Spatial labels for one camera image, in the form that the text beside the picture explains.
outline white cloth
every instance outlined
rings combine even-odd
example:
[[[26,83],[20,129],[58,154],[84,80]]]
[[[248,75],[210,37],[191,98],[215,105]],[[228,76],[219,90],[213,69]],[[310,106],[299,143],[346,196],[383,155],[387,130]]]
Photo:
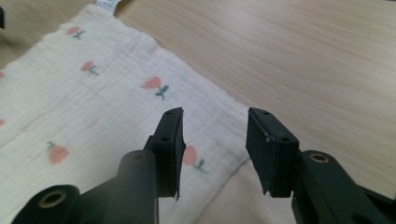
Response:
[[[221,188],[196,224],[295,224],[291,198],[262,194],[262,185],[247,161]]]
[[[195,222],[248,159],[248,109],[95,5],[1,74],[1,223],[42,189],[84,192],[112,177],[121,156],[141,149],[174,107],[185,111],[189,157],[180,199],[160,199],[161,223]]]

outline black plastic mount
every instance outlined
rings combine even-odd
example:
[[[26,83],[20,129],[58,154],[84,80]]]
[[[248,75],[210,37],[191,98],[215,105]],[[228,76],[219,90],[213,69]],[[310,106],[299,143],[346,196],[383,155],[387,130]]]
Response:
[[[122,157],[116,177],[83,194],[74,186],[37,193],[12,224],[156,224],[158,197],[178,197],[183,110],[166,111],[144,150]]]
[[[5,20],[6,20],[6,16],[5,16],[5,12],[4,12],[4,10],[0,7],[0,28],[1,29],[4,29],[4,28],[6,28],[6,25],[5,25]]]
[[[289,197],[297,223],[396,223],[393,200],[356,185],[331,155],[300,151],[299,141],[271,113],[248,111],[247,152],[262,189]]]

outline floral print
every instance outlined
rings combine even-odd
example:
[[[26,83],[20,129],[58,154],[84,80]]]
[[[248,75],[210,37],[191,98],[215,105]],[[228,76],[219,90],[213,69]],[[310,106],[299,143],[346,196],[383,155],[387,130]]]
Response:
[[[94,70],[95,67],[96,67],[96,65],[93,64],[93,61],[89,61],[89,62],[84,63],[84,65],[82,65],[81,71],[83,71],[83,72],[90,71],[90,73],[99,76],[99,74]]]
[[[49,161],[52,164],[61,163],[69,155],[67,148],[58,146],[53,142],[48,142],[48,144],[47,151],[49,153]]]
[[[187,146],[186,150],[184,150],[183,164],[192,165],[192,167],[197,171],[200,171],[203,174],[209,174],[209,172],[204,169],[205,160],[200,159],[198,163],[196,163],[197,159],[198,154],[195,147]]]
[[[152,77],[149,78],[145,84],[142,85],[143,89],[158,89],[158,91],[155,93],[156,96],[161,96],[162,99],[165,99],[164,93],[169,89],[168,85],[165,85],[161,87],[161,78],[160,77]]]
[[[80,31],[79,26],[74,26],[70,29],[67,30],[67,34],[68,35],[73,35],[74,38],[80,40],[81,39],[81,35],[84,34],[85,31]]]

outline wooden table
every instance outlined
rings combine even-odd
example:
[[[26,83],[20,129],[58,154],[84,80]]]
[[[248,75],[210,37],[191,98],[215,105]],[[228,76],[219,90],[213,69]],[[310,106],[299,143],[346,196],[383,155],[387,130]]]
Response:
[[[0,67],[91,0],[0,3]],[[123,0],[152,35],[248,106],[274,113],[301,149],[332,154],[357,183],[396,193],[396,3],[384,0]]]

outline tabletop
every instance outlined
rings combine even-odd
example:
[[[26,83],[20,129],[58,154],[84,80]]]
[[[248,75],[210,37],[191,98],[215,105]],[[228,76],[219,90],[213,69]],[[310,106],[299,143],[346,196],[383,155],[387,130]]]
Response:
[[[1,1],[0,68],[91,2]],[[327,152],[358,184],[395,197],[395,2],[123,0],[115,16],[272,112],[301,150]]]

